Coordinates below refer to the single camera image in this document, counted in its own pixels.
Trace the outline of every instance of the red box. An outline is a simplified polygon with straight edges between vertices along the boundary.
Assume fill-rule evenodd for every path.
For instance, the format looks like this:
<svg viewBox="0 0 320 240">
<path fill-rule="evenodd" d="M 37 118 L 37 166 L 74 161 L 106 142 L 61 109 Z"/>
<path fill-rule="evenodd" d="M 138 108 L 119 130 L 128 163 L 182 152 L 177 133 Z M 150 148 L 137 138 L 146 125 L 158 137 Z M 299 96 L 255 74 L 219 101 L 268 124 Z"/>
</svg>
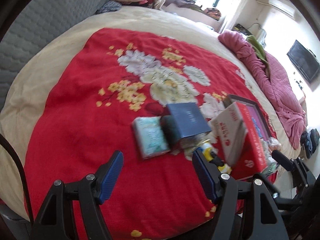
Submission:
<svg viewBox="0 0 320 240">
<path fill-rule="evenodd" d="M 262 172 L 266 166 L 262 144 L 244 104 L 232 103 L 214 120 L 217 128 L 219 155 L 232 167 L 231 176 L 246 179 Z"/>
</svg>

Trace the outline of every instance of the gray quilted headboard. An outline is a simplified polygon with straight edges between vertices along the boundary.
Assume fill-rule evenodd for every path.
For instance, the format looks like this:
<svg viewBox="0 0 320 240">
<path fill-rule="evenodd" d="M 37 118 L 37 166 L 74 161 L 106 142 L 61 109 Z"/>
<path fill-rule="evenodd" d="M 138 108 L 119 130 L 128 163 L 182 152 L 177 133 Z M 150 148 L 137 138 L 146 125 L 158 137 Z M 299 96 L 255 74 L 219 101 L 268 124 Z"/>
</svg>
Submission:
<svg viewBox="0 0 320 240">
<path fill-rule="evenodd" d="M 32 0 L 0 43 L 0 110 L 14 78 L 50 41 L 93 15 L 107 0 Z"/>
</svg>

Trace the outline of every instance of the wall-mounted television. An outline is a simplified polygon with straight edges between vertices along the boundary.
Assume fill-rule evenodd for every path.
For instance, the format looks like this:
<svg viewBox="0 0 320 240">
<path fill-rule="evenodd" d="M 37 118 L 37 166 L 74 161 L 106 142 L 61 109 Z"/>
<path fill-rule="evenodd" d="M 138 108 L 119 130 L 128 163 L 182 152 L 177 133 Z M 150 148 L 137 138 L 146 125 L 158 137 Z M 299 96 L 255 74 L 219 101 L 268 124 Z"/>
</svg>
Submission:
<svg viewBox="0 0 320 240">
<path fill-rule="evenodd" d="M 311 83 L 320 71 L 320 64 L 316 56 L 303 47 L 297 40 L 287 53 L 292 64 L 297 68 L 301 75 Z"/>
</svg>

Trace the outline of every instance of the blue gripper pad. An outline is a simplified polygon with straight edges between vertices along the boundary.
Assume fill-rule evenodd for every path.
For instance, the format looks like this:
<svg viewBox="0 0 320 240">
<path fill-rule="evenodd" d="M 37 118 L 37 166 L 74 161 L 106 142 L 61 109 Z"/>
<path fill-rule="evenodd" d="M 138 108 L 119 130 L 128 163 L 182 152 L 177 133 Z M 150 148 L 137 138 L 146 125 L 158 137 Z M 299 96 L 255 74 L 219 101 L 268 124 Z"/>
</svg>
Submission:
<svg viewBox="0 0 320 240">
<path fill-rule="evenodd" d="M 110 198 L 112 190 L 121 172 L 123 162 L 123 153 L 115 151 L 110 160 L 101 165 L 95 173 L 97 180 L 94 197 L 99 205 L 102 205 Z"/>
<path fill-rule="evenodd" d="M 204 164 L 204 161 L 207 162 L 206 159 L 202 159 L 200 157 L 200 154 L 202 155 L 202 153 L 197 153 L 198 149 L 196 151 L 193 152 L 192 155 L 192 164 L 193 167 L 195 168 L 195 171 L 198 175 L 199 181 L 201 183 L 201 186 L 204 190 L 204 193 L 206 195 L 206 197 L 210 200 L 212 200 L 212 202 L 215 202 L 215 200 L 217 199 L 217 195 L 215 193 L 215 186 L 214 186 L 214 182 Z"/>
</svg>

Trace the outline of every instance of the silver bolt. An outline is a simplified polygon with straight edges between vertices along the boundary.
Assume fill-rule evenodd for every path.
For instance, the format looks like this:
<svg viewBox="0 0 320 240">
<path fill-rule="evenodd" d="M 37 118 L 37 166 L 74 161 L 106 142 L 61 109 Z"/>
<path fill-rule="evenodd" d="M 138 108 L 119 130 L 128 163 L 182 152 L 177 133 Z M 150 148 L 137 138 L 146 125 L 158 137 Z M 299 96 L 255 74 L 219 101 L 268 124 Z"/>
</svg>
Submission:
<svg viewBox="0 0 320 240">
<path fill-rule="evenodd" d="M 261 179 L 255 179 L 254 180 L 254 183 L 258 186 L 261 186 L 262 185 L 262 180 Z"/>
<path fill-rule="evenodd" d="M 228 180 L 228 179 L 230 179 L 230 175 L 227 174 L 227 173 L 222 173 L 221 174 L 221 178 L 224 179 L 224 180 Z"/>
<path fill-rule="evenodd" d="M 93 180 L 96 176 L 94 174 L 88 174 L 85 178 L 87 180 Z"/>
<path fill-rule="evenodd" d="M 60 179 L 57 179 L 57 180 L 53 183 L 53 185 L 59 186 L 59 185 L 61 185 L 61 183 L 62 183 L 62 181 L 61 181 Z"/>
</svg>

